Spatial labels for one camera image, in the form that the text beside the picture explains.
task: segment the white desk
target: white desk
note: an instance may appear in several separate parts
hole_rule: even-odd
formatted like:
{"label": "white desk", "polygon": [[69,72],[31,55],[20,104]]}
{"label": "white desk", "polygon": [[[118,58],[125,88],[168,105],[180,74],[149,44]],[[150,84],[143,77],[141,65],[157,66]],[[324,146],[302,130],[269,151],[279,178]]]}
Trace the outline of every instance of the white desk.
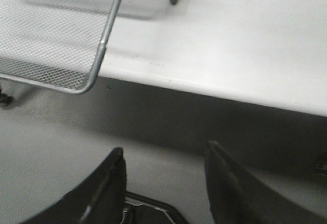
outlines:
{"label": "white desk", "polygon": [[327,116],[327,0],[124,0],[101,76]]}

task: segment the gray floor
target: gray floor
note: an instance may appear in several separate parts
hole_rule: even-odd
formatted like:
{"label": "gray floor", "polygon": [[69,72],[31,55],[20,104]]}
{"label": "gray floor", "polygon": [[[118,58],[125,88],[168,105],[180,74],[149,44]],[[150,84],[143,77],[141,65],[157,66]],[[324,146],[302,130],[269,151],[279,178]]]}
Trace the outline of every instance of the gray floor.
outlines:
{"label": "gray floor", "polygon": [[117,146],[128,190],[174,205],[190,224],[212,224],[203,152],[218,140],[286,197],[326,215],[327,119],[99,78],[69,96],[2,82],[15,97],[0,109],[0,222],[18,223],[81,182]]}

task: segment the wire mesh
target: wire mesh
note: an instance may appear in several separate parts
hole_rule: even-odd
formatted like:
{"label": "wire mesh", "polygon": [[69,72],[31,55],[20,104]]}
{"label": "wire mesh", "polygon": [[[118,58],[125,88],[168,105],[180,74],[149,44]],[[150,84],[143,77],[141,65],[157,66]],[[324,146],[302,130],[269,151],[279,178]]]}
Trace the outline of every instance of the wire mesh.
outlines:
{"label": "wire mesh", "polygon": [[84,92],[114,1],[0,0],[0,77]]}

